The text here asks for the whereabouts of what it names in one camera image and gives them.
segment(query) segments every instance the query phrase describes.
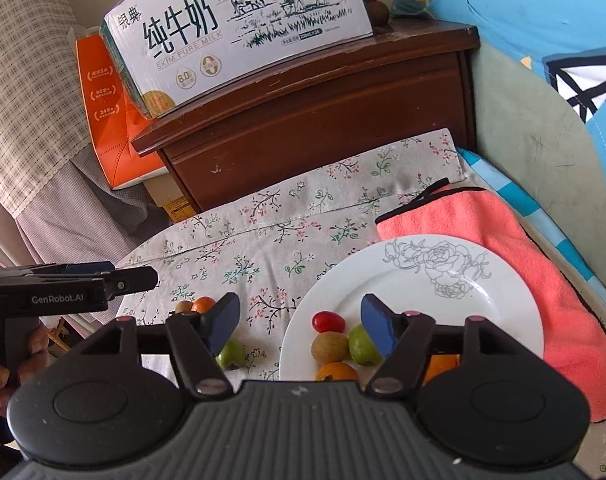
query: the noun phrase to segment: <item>orange box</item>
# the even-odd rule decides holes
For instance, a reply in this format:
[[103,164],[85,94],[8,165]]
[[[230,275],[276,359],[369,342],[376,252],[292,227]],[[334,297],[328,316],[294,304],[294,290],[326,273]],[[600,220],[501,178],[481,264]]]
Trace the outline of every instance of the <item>orange box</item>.
[[124,91],[99,35],[77,40],[78,71],[94,151],[112,189],[167,173],[157,153],[139,156],[130,141],[151,123]]

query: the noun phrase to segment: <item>kiwi fruit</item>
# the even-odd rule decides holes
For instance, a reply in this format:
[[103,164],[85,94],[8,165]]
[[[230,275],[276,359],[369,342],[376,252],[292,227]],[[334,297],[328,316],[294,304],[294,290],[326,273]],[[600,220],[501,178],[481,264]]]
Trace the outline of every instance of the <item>kiwi fruit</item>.
[[349,359],[347,336],[339,332],[323,332],[312,342],[311,352],[315,361],[322,365]]

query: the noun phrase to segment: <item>screw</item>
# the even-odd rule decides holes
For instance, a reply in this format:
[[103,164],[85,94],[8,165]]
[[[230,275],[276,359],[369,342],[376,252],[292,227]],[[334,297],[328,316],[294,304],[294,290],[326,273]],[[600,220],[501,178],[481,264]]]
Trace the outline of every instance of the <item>screw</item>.
[[397,394],[403,389],[403,383],[394,377],[379,377],[372,383],[372,390],[381,395]]
[[196,391],[207,396],[221,395],[227,391],[227,384],[221,379],[204,379],[196,384]]

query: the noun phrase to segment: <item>green fruit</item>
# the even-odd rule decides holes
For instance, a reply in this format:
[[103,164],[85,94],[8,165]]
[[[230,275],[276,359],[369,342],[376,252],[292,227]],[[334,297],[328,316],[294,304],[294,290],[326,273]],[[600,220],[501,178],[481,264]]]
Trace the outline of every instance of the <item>green fruit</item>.
[[339,332],[323,332],[312,343],[312,357],[320,364],[343,361],[350,356],[347,337]]
[[217,362],[224,370],[238,370],[245,365],[245,349],[236,339],[230,338],[217,355]]
[[377,350],[372,339],[369,338],[365,327],[361,324],[356,325],[350,330],[348,342],[352,361],[361,366],[376,366],[381,364],[383,358]]

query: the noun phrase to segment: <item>milk carton box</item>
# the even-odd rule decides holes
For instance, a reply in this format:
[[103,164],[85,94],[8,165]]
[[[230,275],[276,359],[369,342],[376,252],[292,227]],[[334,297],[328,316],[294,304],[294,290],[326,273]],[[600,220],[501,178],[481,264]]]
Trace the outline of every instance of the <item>milk carton box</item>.
[[370,34],[362,0],[124,0],[101,26],[149,118],[266,66]]

